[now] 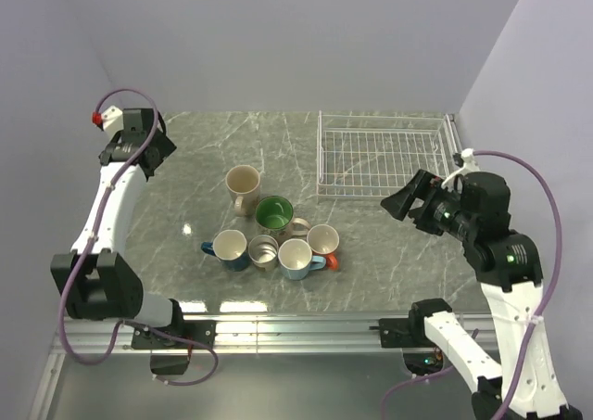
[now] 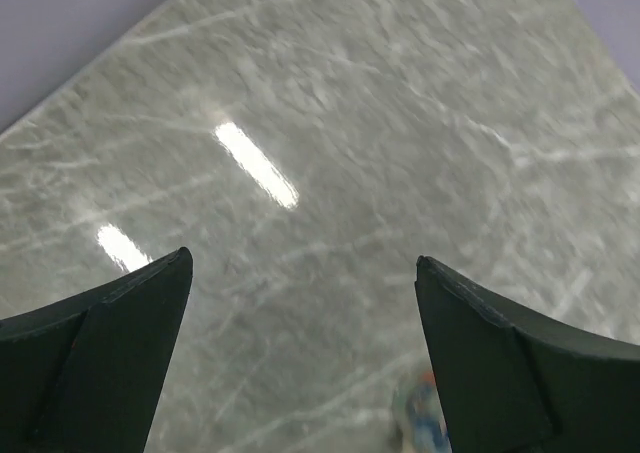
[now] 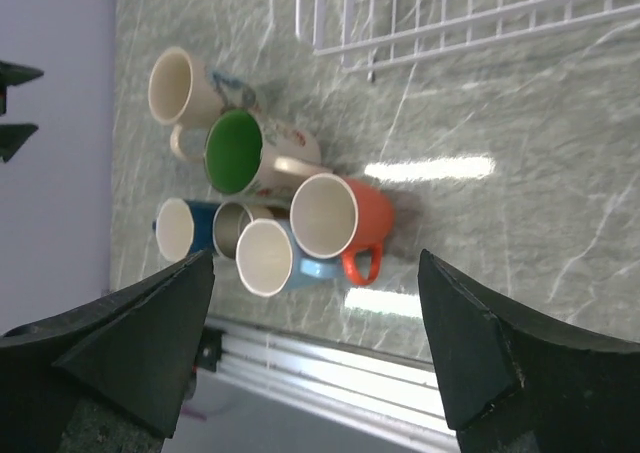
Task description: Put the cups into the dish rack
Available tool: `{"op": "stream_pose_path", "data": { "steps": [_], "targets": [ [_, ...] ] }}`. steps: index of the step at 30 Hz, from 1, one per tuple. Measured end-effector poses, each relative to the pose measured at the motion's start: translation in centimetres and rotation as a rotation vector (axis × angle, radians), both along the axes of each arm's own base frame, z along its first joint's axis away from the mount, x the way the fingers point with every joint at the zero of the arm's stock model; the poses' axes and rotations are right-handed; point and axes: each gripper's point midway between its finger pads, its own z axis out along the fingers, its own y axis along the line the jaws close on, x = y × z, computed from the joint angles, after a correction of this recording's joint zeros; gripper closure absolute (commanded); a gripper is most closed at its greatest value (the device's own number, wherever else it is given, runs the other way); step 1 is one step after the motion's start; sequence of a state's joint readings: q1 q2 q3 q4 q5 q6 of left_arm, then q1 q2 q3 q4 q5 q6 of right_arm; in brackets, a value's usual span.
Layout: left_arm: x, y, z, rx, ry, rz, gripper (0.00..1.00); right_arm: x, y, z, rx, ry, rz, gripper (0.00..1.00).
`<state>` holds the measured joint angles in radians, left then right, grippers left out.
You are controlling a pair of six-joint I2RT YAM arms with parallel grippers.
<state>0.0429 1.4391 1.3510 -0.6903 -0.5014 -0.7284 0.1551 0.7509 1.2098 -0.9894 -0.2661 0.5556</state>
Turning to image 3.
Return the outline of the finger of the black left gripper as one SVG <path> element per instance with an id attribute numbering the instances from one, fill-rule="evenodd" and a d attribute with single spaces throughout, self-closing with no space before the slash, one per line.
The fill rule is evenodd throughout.
<path id="1" fill-rule="evenodd" d="M 44 75 L 44 71 L 35 67 L 0 62 L 0 113 L 7 111 L 7 93 L 9 87 L 19 86 Z"/>
<path id="2" fill-rule="evenodd" d="M 24 143 L 38 130 L 33 123 L 2 124 L 0 126 L 0 157 L 8 163 Z"/>

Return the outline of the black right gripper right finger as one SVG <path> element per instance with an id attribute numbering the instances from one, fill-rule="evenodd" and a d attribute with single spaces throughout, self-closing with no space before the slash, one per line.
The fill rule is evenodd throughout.
<path id="1" fill-rule="evenodd" d="M 463 452 L 636 452 L 639 345 L 570 325 L 423 250 L 419 298 Z"/>

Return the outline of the cream mug green interior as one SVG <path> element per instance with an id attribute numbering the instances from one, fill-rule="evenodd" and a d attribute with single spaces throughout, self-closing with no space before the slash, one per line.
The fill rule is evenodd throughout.
<path id="1" fill-rule="evenodd" d="M 289 200 L 309 177 L 329 173 L 310 133 L 259 113 L 236 109 L 212 126 L 205 170 L 223 195 Z"/>

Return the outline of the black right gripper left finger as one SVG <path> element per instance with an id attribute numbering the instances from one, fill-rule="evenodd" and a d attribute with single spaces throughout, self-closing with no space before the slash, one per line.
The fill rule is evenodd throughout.
<path id="1" fill-rule="evenodd" d="M 161 451 L 189 389 L 214 280 L 204 250 L 2 334 L 2 451 Z"/>

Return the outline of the tall cream illustrated mug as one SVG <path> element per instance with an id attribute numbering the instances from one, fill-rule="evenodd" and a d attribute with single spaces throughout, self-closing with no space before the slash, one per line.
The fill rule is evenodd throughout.
<path id="1" fill-rule="evenodd" d="M 173 128 L 170 136 L 173 154 L 183 161 L 198 163 L 203 156 L 190 155 L 180 145 L 184 131 L 208 130 L 223 113 L 233 109 L 263 112 L 267 99 L 260 88 L 209 67 L 187 50 L 173 46 L 153 66 L 148 104 L 158 123 Z"/>

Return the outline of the orange mug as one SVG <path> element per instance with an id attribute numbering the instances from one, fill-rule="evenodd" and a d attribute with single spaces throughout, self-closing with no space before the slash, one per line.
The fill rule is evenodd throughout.
<path id="1" fill-rule="evenodd" d="M 378 278 L 394 218 L 394 207 L 380 190 L 330 173 L 305 180 L 290 207 L 301 249 L 318 259 L 339 258 L 346 277 L 358 286 Z"/>

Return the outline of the light blue mug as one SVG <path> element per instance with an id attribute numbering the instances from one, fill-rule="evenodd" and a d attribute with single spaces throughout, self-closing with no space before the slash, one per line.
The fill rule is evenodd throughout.
<path id="1" fill-rule="evenodd" d="M 265 298 L 344 277 L 339 258 L 317 259 L 299 247 L 288 220 L 256 219 L 246 226 L 236 266 L 248 291 Z"/>

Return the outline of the cream steel-lined tumbler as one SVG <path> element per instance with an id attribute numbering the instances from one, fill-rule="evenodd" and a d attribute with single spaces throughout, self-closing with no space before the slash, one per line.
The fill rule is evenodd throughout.
<path id="1" fill-rule="evenodd" d="M 227 201 L 222 203 L 213 218 L 213 243 L 218 253 L 227 259 L 236 258 L 237 243 L 243 230 L 256 219 L 287 219 L 286 208 Z"/>

